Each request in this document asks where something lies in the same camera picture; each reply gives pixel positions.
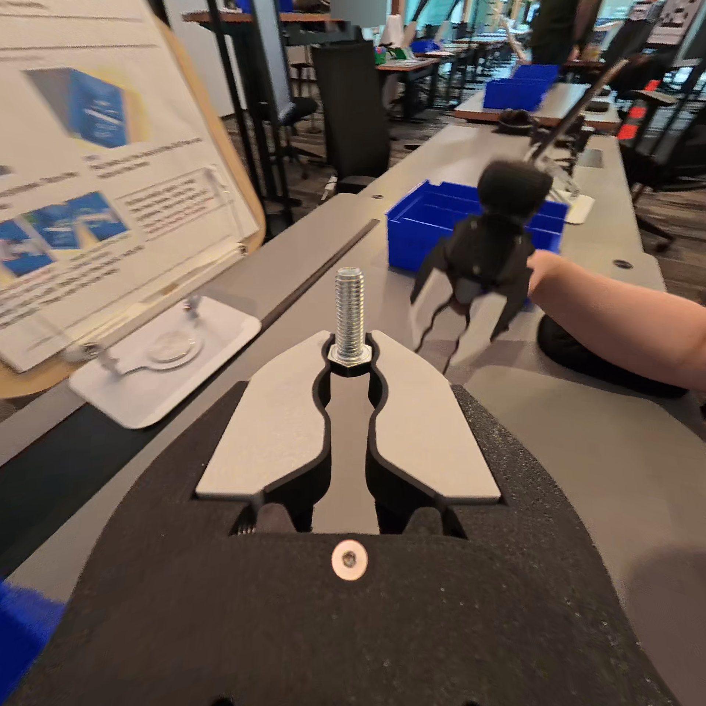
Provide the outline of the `black mesh office chair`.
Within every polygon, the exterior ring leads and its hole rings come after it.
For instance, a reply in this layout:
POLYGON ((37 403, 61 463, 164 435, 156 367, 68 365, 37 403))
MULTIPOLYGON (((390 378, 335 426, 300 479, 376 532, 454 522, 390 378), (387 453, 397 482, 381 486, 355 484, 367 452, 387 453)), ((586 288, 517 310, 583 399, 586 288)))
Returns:
POLYGON ((632 104, 621 128, 631 130, 628 141, 621 142, 620 152, 636 207, 645 191, 652 193, 687 193, 705 189, 705 103, 676 137, 671 127, 684 110, 686 98, 678 99, 656 90, 635 90, 632 104), (646 133, 659 110, 671 109, 664 128, 650 146, 642 148, 646 133))

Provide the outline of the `background blue bin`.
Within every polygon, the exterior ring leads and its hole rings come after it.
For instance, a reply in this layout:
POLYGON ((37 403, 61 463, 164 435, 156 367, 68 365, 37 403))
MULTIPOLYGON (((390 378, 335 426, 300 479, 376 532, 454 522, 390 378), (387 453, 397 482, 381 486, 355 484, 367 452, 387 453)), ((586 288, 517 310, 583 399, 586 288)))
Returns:
POLYGON ((559 75, 555 64, 524 64, 509 78, 486 84, 483 108, 486 110, 536 110, 559 75))

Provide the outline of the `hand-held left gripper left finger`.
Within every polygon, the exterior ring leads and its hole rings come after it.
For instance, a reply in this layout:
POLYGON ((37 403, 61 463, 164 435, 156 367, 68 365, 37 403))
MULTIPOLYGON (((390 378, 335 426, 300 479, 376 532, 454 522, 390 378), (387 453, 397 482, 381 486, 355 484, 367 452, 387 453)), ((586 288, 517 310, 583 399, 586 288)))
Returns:
POLYGON ((280 503, 293 518, 313 511, 331 482, 332 340, 317 332, 252 376, 196 485, 198 499, 280 503))

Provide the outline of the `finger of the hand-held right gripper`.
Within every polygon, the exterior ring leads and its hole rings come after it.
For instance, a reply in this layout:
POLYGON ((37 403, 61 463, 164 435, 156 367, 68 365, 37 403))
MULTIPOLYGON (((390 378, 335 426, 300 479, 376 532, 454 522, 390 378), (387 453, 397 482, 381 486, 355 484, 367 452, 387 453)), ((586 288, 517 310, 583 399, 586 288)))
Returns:
POLYGON ((431 268, 426 274, 419 271, 410 304, 411 340, 415 352, 420 352, 424 347, 438 316, 450 309, 462 321, 450 353, 450 356, 458 356, 470 325, 470 280, 439 268, 431 268))
POLYGON ((502 313, 502 295, 488 293, 476 297, 470 305, 468 323, 457 340, 444 375, 453 367, 475 361, 490 345, 493 332, 502 313))

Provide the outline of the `black metal rod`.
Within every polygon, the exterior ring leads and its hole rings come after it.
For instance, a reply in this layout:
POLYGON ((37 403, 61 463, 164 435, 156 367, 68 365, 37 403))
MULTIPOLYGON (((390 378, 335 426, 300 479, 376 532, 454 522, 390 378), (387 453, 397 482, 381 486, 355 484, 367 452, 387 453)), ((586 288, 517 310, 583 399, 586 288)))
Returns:
POLYGON ((530 149, 525 155, 526 163, 538 164, 542 156, 549 148, 555 145, 557 140, 565 136, 569 128, 583 115, 589 103, 597 96, 597 93, 620 72, 628 63, 627 58, 620 58, 611 66, 605 66, 594 82, 585 90, 583 95, 571 107, 569 112, 552 128, 547 136, 530 149))

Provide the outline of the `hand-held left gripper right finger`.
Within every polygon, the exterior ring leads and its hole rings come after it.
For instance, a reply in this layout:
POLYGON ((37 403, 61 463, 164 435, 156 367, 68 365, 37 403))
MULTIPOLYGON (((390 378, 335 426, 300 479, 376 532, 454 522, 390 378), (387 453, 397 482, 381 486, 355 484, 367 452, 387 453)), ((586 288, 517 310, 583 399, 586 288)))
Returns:
POLYGON ((400 519, 420 507, 495 506, 499 486, 448 380, 382 331, 372 331, 366 484, 400 519))

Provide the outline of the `person's right hand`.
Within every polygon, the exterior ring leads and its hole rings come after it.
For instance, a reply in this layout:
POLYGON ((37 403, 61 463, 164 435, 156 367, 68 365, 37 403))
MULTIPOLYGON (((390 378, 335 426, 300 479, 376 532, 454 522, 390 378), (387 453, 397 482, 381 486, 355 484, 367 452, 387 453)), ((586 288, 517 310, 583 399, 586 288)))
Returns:
POLYGON ((549 282, 563 264, 565 264, 565 260, 559 254, 542 249, 535 250, 527 259, 527 267, 532 271, 528 286, 528 297, 532 303, 534 303, 534 297, 539 293, 541 285, 549 282))

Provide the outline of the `tall black office chair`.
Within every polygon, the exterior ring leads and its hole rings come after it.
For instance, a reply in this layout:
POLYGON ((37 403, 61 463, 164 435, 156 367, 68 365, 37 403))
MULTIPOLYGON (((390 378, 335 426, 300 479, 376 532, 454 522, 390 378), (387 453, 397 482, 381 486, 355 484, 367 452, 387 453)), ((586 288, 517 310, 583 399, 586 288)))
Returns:
POLYGON ((390 167, 391 136, 369 41, 311 50, 325 122, 334 193, 358 194, 390 167))

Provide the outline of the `background wooden desk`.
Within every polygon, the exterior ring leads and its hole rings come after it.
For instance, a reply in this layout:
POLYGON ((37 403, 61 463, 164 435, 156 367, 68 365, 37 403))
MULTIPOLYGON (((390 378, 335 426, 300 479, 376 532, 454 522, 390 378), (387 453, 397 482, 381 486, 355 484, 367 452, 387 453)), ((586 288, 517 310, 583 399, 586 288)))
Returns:
POLYGON ((436 102, 440 61, 439 57, 390 59, 376 66, 384 109, 391 113, 397 105, 399 121, 419 122, 419 116, 436 102))

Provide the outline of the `blue plastic bin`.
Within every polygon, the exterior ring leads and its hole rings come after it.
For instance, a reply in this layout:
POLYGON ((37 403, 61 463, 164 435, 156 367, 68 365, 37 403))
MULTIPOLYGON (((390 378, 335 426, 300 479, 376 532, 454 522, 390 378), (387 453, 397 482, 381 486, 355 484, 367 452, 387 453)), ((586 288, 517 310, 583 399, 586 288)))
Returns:
POLYGON ((1 582, 1 703, 18 687, 63 618, 66 603, 1 582))
MULTIPOLYGON (((387 212, 389 265, 417 274, 422 261, 441 237, 450 236, 454 226, 465 217, 480 215, 477 187, 447 181, 434 185, 425 181, 390 208, 387 212)), ((562 200, 546 197, 527 225, 534 251, 558 252, 567 210, 562 200)))

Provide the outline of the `person's right forearm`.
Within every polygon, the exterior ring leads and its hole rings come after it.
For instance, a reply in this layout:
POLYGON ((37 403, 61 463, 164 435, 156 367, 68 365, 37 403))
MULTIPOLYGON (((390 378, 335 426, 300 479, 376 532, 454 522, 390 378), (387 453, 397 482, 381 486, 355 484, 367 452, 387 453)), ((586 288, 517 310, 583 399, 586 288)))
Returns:
POLYGON ((705 307, 565 260, 534 302, 588 350, 622 368, 705 392, 705 307))

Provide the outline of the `low black office chair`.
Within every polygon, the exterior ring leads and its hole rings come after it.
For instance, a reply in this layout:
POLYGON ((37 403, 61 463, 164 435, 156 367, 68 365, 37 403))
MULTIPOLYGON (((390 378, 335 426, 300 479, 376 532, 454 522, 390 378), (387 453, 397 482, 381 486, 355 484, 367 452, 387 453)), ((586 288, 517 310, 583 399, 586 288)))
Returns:
POLYGON ((318 102, 312 97, 311 87, 307 95, 303 95, 305 73, 313 71, 313 64, 309 61, 297 61, 292 65, 296 71, 296 94, 293 96, 294 107, 284 119, 281 129, 284 131, 284 155, 290 163, 299 167, 303 180, 309 177, 309 166, 320 167, 325 163, 325 158, 316 152, 293 145, 292 138, 297 136, 297 125, 307 119, 313 119, 318 110, 318 102))

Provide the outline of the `steel hex bolt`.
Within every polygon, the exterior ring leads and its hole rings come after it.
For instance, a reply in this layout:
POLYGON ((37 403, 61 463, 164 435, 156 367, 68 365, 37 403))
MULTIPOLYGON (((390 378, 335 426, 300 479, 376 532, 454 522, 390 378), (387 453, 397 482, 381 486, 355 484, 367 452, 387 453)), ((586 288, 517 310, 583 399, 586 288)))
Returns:
POLYGON ((335 276, 337 327, 328 350, 332 371, 344 377, 368 372, 373 350, 366 342, 364 327, 364 274, 360 268, 344 267, 335 276))

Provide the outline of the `black framed whiteboard easel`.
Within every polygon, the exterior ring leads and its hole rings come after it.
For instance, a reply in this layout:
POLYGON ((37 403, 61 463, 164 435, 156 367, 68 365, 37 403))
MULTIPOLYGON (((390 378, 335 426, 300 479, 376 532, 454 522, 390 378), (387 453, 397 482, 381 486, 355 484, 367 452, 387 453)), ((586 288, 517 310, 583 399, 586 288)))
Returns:
POLYGON ((295 199, 289 195, 279 129, 294 108, 276 1, 250 1, 249 19, 226 13, 224 1, 208 1, 214 33, 253 187, 265 214, 267 238, 293 225, 295 199))

